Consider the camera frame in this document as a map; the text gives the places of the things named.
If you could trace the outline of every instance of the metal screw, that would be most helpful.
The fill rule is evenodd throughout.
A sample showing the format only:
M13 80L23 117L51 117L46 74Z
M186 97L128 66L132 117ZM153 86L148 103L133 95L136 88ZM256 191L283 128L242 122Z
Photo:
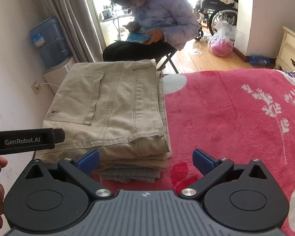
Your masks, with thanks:
M182 195L184 196L191 197L191 196L195 196L196 194L197 194L197 191L192 188L185 188L182 190Z
M108 189L98 189L95 194L99 197L108 197L111 195L111 191Z

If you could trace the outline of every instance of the blue water jug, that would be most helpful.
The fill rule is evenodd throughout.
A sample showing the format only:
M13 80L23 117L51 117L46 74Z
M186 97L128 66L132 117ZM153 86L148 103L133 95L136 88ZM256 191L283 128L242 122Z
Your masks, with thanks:
M249 62L252 66L267 66L272 64L271 59L265 56L250 56Z
M56 17L51 17L34 27L29 35L38 48L46 68L57 66L71 56Z

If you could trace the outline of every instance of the pink blanket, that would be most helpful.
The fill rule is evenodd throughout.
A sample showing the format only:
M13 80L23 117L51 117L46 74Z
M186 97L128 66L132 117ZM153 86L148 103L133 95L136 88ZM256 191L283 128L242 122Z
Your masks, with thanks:
M166 77L173 150L170 168L155 184L102 183L113 190L177 192L201 177L192 164L195 148L240 164L259 158L290 201L283 230L295 235L295 73L269 69L208 71L170 76L174 84L168 84L171 80Z

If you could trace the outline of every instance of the white power cord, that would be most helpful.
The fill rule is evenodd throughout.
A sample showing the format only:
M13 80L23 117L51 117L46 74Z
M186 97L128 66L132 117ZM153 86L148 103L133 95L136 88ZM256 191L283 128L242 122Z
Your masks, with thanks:
M60 87L60 86L58 86L58 85L56 85L56 84L45 83L45 82L43 82L43 83L40 82L40 83L38 84L38 86L40 86L40 85L42 85L42 84L52 85L52 86L56 86L56 87L58 87L58 88Z

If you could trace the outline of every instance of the woman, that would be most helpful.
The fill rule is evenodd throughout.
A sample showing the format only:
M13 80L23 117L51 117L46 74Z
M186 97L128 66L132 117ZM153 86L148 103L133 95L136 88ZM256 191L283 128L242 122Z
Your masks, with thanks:
M144 43L117 41L103 51L104 61L136 61L163 57L182 50L197 36L199 24L187 0L111 0L131 8L135 17L126 28L152 35Z

